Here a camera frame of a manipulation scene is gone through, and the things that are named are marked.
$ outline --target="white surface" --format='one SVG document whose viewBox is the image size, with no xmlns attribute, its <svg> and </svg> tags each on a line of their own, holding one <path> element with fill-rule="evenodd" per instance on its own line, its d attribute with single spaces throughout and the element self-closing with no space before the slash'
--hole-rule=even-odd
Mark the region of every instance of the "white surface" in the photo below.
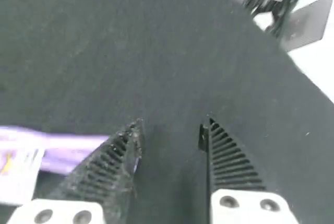
<svg viewBox="0 0 334 224">
<path fill-rule="evenodd" d="M 53 211 L 52 217 L 45 224 L 73 224 L 73 218 L 82 210 L 91 212 L 89 224 L 105 224 L 103 210 L 98 203 L 48 199 L 35 199 L 17 208 L 7 224 L 35 224 L 36 215 L 45 209 Z"/>
<path fill-rule="evenodd" d="M 43 155 L 42 149 L 21 149 L 8 159 L 0 172 L 0 203 L 17 206 L 31 201 Z"/>
<path fill-rule="evenodd" d="M 224 196 L 235 198 L 239 207 L 228 208 L 221 206 L 220 199 Z M 276 202 L 280 210 L 274 212 L 262 209 L 260 202 L 264 199 L 271 199 Z M 211 223 L 298 224 L 286 201 L 277 194 L 223 189 L 217 190 L 211 196 Z"/>
<path fill-rule="evenodd" d="M 317 0 L 300 0 L 296 9 Z M 334 12 L 330 11 L 322 40 L 289 52 L 292 60 L 309 79 L 334 102 Z"/>
</svg>

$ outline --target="black fabric surface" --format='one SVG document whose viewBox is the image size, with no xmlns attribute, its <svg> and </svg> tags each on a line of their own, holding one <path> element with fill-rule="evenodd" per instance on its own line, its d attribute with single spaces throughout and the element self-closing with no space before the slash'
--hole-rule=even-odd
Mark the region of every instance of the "black fabric surface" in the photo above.
<svg viewBox="0 0 334 224">
<path fill-rule="evenodd" d="M 230 0 L 0 2 L 1 125 L 106 134 L 145 120 L 129 223 L 205 223 L 207 114 L 303 224 L 334 219 L 333 105 Z M 57 181 L 42 174 L 37 195 Z"/>
</svg>

